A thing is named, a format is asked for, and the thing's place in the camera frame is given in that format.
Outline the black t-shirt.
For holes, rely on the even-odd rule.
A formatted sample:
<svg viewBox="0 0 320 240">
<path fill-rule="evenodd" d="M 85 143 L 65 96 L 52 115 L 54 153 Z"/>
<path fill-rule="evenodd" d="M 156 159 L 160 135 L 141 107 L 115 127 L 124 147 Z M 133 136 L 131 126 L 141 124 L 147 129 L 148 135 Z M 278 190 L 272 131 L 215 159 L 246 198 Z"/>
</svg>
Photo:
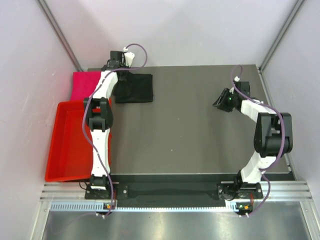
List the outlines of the black t-shirt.
<svg viewBox="0 0 320 240">
<path fill-rule="evenodd" d="M 154 100 L 153 75 L 129 72 L 113 90 L 117 104 L 151 103 Z"/>
</svg>

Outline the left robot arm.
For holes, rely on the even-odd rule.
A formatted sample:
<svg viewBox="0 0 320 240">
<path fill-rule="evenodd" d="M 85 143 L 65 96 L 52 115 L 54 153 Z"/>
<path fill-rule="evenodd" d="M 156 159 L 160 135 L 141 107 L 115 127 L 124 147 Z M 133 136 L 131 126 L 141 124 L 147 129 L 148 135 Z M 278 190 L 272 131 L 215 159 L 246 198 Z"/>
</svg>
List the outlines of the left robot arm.
<svg viewBox="0 0 320 240">
<path fill-rule="evenodd" d="M 120 76 L 124 74 L 122 71 L 131 67 L 134 57 L 135 54 L 126 47 L 122 51 L 111 51 L 110 59 L 102 67 L 93 93 L 83 100 L 82 130 L 88 126 L 90 136 L 87 133 L 84 136 L 93 151 L 87 199 L 93 199 L 94 196 L 99 199 L 114 198 L 108 154 L 109 136 L 114 121 L 110 97 Z"/>
</svg>

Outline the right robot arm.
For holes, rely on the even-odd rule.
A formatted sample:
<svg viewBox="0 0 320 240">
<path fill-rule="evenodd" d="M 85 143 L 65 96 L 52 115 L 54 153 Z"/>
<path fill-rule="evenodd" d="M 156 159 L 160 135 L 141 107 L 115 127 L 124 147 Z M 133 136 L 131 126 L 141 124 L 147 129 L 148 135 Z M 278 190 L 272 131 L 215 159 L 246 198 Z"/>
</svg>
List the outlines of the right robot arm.
<svg viewBox="0 0 320 240">
<path fill-rule="evenodd" d="M 231 189 L 239 198 L 256 192 L 264 173 L 293 149 L 291 114 L 280 113 L 272 106 L 251 98 L 250 90 L 248 81 L 235 79 L 232 88 L 225 88 L 213 103 L 214 107 L 227 113 L 236 109 L 255 122 L 253 155 L 234 177 Z"/>
</svg>

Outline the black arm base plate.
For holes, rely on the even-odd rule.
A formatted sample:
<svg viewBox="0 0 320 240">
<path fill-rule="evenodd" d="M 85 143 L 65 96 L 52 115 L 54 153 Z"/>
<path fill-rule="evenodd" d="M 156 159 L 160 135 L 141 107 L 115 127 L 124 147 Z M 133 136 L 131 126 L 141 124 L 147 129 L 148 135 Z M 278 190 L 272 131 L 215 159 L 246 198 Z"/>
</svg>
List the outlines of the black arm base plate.
<svg viewBox="0 0 320 240">
<path fill-rule="evenodd" d="M 227 200 L 260 200 L 260 183 L 243 183 L 236 174 L 113 174 L 98 180 L 105 190 L 86 185 L 86 200 L 114 200 L 125 208 L 222 207 Z"/>
</svg>

